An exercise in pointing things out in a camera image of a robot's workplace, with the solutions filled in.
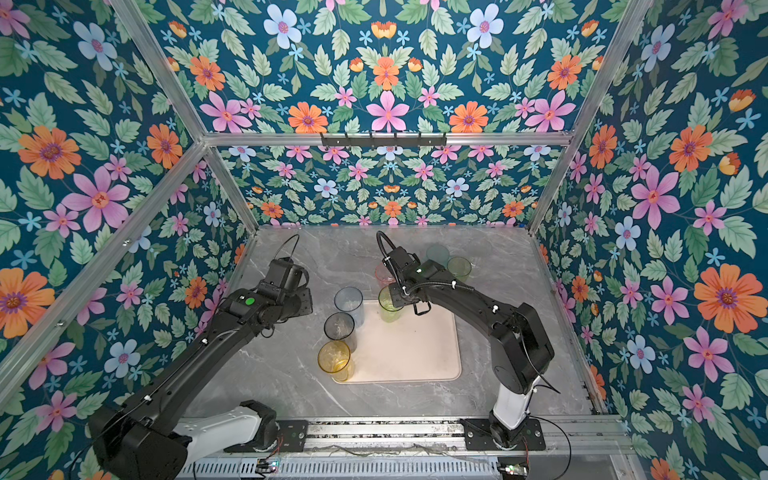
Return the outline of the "green translucent tall cup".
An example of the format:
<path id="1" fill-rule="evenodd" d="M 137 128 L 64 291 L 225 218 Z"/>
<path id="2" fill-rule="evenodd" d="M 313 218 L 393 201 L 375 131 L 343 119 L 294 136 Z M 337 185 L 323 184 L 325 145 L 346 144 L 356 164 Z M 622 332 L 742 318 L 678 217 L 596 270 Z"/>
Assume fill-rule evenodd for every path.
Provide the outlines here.
<path id="1" fill-rule="evenodd" d="M 401 316 L 401 307 L 394 305 L 389 286 L 384 286 L 378 294 L 380 318 L 386 323 L 393 323 Z"/>

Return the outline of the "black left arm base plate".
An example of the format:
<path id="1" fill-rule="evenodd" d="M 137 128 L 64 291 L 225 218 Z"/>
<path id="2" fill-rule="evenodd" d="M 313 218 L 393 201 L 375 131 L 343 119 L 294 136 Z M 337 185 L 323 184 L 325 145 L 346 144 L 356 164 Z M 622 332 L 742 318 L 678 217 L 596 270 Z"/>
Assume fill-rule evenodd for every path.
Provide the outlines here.
<path id="1" fill-rule="evenodd" d="M 240 444 L 237 449 L 254 453 L 302 452 L 307 440 L 307 420 L 276 420 L 273 426 L 254 440 Z"/>

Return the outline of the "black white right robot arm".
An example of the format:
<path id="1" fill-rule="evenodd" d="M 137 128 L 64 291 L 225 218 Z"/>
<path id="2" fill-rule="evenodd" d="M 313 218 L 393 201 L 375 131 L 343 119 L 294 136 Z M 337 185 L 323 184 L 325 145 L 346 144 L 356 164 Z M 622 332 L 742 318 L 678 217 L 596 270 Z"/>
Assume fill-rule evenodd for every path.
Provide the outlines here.
<path id="1" fill-rule="evenodd" d="M 555 357 L 551 340 L 531 305 L 513 306 L 466 284 L 434 261 L 422 262 L 402 247 L 382 255 L 393 276 L 390 295 L 397 307 L 441 307 L 466 321 L 490 345 L 490 368 L 499 381 L 489 414 L 489 433 L 503 449 L 515 446 L 529 419 L 534 389 Z"/>

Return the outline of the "pink translucent short cup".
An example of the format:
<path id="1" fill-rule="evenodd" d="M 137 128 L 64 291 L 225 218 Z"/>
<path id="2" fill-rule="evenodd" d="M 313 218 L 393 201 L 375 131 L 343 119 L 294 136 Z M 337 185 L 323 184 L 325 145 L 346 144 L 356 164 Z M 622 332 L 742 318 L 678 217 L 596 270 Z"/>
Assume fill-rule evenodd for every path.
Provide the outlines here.
<path id="1" fill-rule="evenodd" d="M 389 272 L 388 268 L 381 263 L 375 267 L 374 276 L 381 288 L 395 282 L 395 279 Z"/>

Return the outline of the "amber translucent tall cup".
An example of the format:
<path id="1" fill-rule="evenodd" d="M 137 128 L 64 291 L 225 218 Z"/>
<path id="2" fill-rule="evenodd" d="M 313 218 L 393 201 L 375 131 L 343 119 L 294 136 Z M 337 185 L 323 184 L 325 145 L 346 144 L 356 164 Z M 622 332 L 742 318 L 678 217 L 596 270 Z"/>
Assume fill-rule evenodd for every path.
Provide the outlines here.
<path id="1" fill-rule="evenodd" d="M 325 343 L 317 355 L 319 368 L 337 383 L 348 381 L 353 375 L 353 361 L 349 346 L 338 340 Z"/>

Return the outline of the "blue translucent tall cup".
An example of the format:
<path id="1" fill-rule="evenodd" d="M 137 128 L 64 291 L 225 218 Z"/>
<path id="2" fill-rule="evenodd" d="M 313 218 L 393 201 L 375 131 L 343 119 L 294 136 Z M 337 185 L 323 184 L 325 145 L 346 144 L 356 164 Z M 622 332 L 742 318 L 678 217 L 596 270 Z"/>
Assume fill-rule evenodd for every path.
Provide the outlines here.
<path id="1" fill-rule="evenodd" d="M 358 288 L 353 286 L 341 288 L 334 296 L 334 305 L 339 311 L 349 314 L 357 326 L 364 324 L 364 297 Z"/>

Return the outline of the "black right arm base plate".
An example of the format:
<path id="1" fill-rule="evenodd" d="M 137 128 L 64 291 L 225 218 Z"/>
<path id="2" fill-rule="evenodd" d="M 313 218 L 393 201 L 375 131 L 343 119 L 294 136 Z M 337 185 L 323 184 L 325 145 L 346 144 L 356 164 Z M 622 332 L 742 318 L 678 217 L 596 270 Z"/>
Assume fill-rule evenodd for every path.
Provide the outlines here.
<path id="1" fill-rule="evenodd" d="M 526 418 L 516 429 L 507 430 L 488 419 L 462 418 L 465 448 L 468 451 L 544 451 L 546 443 L 541 424 Z"/>

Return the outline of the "beige rectangular tray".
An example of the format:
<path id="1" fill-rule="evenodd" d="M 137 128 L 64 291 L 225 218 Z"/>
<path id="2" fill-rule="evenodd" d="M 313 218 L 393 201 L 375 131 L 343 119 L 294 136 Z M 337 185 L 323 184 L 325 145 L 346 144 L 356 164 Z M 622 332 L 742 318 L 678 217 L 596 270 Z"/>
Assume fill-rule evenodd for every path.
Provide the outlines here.
<path id="1" fill-rule="evenodd" d="M 462 373 L 455 316 L 434 306 L 418 316 L 411 308 L 387 321 L 379 303 L 367 300 L 364 322 L 355 330 L 350 365 L 337 383 L 384 384 L 453 381 Z"/>

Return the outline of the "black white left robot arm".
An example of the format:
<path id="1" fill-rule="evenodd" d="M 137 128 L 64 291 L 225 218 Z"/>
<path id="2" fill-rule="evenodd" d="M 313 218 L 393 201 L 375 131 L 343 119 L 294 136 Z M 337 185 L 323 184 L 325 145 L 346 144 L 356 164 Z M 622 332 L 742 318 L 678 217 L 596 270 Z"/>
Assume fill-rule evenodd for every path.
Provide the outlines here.
<path id="1" fill-rule="evenodd" d="M 253 289 L 223 299 L 203 332 L 163 372 L 119 409 L 100 407 L 88 420 L 102 470 L 120 479 L 173 479 L 219 450 L 277 437 L 276 414 L 246 401 L 223 414 L 185 418 L 189 404 L 242 347 L 265 330 L 312 312 L 307 270 L 284 257 L 271 261 Z"/>

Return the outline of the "teal translucent short cup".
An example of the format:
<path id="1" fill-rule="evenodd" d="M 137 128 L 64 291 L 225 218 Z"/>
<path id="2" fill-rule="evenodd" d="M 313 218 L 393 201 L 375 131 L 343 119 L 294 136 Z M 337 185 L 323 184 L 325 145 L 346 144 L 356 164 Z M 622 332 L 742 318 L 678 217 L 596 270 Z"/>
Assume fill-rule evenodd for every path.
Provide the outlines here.
<path id="1" fill-rule="evenodd" d="M 433 261 L 443 267 L 447 266 L 451 258 L 449 249 L 446 246 L 437 243 L 429 245 L 425 254 L 427 260 Z"/>

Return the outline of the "dark grey translucent cup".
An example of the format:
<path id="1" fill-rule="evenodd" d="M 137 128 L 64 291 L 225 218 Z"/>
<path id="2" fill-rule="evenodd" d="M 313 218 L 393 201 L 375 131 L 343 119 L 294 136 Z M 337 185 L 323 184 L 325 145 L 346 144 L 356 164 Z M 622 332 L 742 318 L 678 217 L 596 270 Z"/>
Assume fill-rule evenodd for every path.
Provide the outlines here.
<path id="1" fill-rule="evenodd" d="M 329 340 L 345 343 L 351 352 L 356 350 L 356 324 L 349 313 L 335 312 L 328 316 L 324 322 L 323 331 Z"/>

